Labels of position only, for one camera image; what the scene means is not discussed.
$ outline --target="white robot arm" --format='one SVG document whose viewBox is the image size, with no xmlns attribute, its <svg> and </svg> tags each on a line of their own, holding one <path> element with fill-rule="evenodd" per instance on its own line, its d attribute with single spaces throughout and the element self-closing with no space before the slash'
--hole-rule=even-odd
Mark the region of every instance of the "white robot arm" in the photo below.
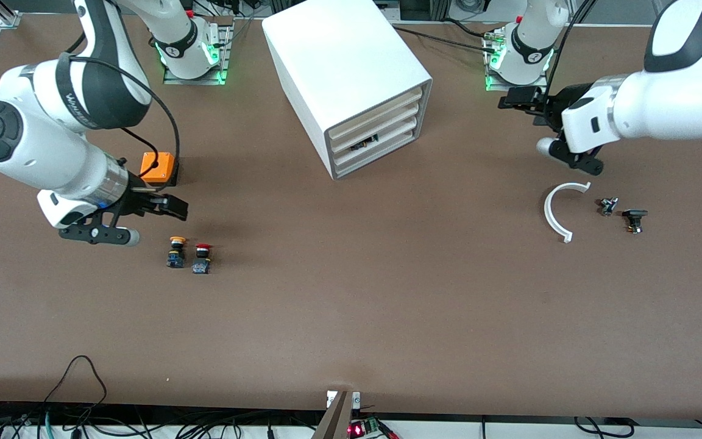
<svg viewBox="0 0 702 439">
<path fill-rule="evenodd" d="M 541 139 L 538 151 L 592 175 L 603 170 L 595 155 L 607 143 L 702 138 L 702 0 L 675 0 L 661 12 L 643 64 L 641 72 L 566 87 L 554 97 L 522 87 L 500 108 L 543 114 L 559 136 Z"/>
<path fill-rule="evenodd" d="M 41 189 L 37 200 L 60 236 L 91 244 L 134 245 L 139 234 L 117 227 L 128 214 L 174 216 L 185 220 L 188 205 L 156 194 L 144 181 L 85 138 L 86 130 L 137 125 L 148 111 L 150 94 L 115 69 L 147 86 L 132 51 L 119 6 L 112 0 L 75 0 L 88 45 L 78 59 L 20 66 L 0 80 L 0 172 Z M 178 0 L 129 0 L 126 5 L 154 31 L 168 68 L 185 78 L 212 67 L 204 55 L 201 23 L 190 20 Z M 113 219 L 102 223 L 102 214 Z"/>
</svg>

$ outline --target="small black component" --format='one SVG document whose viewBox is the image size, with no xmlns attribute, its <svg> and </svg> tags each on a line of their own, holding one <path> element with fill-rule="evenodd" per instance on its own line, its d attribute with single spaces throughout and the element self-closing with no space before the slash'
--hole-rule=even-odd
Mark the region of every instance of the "small black component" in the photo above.
<svg viewBox="0 0 702 439">
<path fill-rule="evenodd" d="M 210 245 L 197 244 L 197 258 L 191 264 L 191 271 L 194 274 L 207 274 L 210 267 Z"/>
<path fill-rule="evenodd" d="M 603 216 L 611 216 L 611 214 L 614 212 L 614 208 L 616 208 L 616 203 L 619 203 L 619 198 L 613 197 L 603 198 L 602 200 L 599 200 L 597 204 L 601 206 L 600 212 L 603 214 Z"/>
<path fill-rule="evenodd" d="M 189 203 L 175 197 L 175 195 L 165 194 L 159 197 L 161 199 L 156 205 L 159 206 L 158 209 L 162 212 L 162 215 L 173 216 L 178 220 L 186 221 L 189 215 Z"/>
<path fill-rule="evenodd" d="M 630 225 L 627 227 L 627 229 L 633 234 L 639 234 L 642 231 L 644 231 L 641 228 L 641 218 L 645 217 L 648 214 L 649 211 L 643 209 L 627 209 L 626 211 L 622 212 L 622 216 L 626 217 L 627 220 L 630 222 Z"/>
<path fill-rule="evenodd" d="M 183 245 L 186 244 L 186 239 L 180 236 L 170 238 L 170 250 L 167 253 L 167 266 L 170 268 L 183 268 L 183 263 L 186 261 L 186 253 L 183 251 Z"/>
<path fill-rule="evenodd" d="M 528 109 L 535 108 L 543 102 L 543 91 L 535 85 L 527 87 L 512 87 L 504 98 L 500 98 L 499 109 Z"/>
<path fill-rule="evenodd" d="M 565 162 L 572 170 L 581 170 L 590 175 L 600 175 L 603 172 L 603 162 L 595 158 L 600 148 L 602 147 L 594 148 L 592 152 L 574 154 L 568 149 L 568 144 L 557 140 L 551 143 L 548 153 L 560 162 Z"/>
</svg>

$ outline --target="robot logo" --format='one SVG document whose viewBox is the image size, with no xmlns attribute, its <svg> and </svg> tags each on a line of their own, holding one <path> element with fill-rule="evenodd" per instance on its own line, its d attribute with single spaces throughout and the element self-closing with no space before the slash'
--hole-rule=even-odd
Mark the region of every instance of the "robot logo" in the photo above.
<svg viewBox="0 0 702 439">
<path fill-rule="evenodd" d="M 164 51 L 172 58 L 178 58 L 180 56 L 180 51 L 172 46 L 168 46 Z"/>
</svg>

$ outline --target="metal bracket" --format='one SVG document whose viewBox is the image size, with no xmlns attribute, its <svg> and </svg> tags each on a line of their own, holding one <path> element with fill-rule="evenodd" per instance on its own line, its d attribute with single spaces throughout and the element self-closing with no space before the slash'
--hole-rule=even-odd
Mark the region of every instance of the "metal bracket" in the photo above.
<svg viewBox="0 0 702 439">
<path fill-rule="evenodd" d="M 12 17 L 11 22 L 0 19 L 0 28 L 17 29 L 18 25 L 20 24 L 20 18 L 23 16 L 23 12 L 13 11 L 13 13 L 15 14 L 15 16 Z"/>
<path fill-rule="evenodd" d="M 338 395 L 338 391 L 327 391 L 327 409 L 329 409 L 329 406 L 332 405 L 332 401 L 335 400 L 335 396 Z M 360 392 L 352 392 L 351 394 L 353 407 L 352 409 L 354 410 L 359 410 L 362 408 L 362 395 Z"/>
<path fill-rule="evenodd" d="M 311 439 L 346 439 L 348 437 L 354 402 L 360 402 L 359 392 L 336 391 L 334 393 L 329 409 L 321 417 L 321 422 L 318 423 Z M 329 394 L 330 392 L 327 392 L 327 401 L 329 401 Z"/>
</svg>

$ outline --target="white curved plastic part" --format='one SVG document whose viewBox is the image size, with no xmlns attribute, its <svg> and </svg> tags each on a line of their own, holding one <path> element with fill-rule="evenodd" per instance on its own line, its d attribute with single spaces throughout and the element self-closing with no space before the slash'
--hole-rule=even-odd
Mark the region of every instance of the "white curved plastic part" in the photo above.
<svg viewBox="0 0 702 439">
<path fill-rule="evenodd" d="M 573 239 L 573 232 L 561 226 L 560 223 L 557 222 L 557 219 L 554 217 L 554 213 L 551 212 L 551 199 L 554 198 L 554 194 L 556 194 L 559 191 L 562 191 L 562 189 L 573 189 L 574 191 L 582 192 L 583 194 L 589 188 L 589 181 L 587 181 L 587 184 L 574 182 L 563 183 L 560 184 L 560 186 L 557 186 L 554 189 L 552 189 L 551 192 L 549 192 L 549 195 L 546 196 L 546 202 L 544 203 L 544 214 L 546 214 L 546 221 L 548 221 L 548 225 L 551 226 L 551 228 L 554 229 L 555 232 L 562 235 L 562 242 L 566 244 L 568 244 L 568 242 L 570 242 L 570 240 Z"/>
</svg>

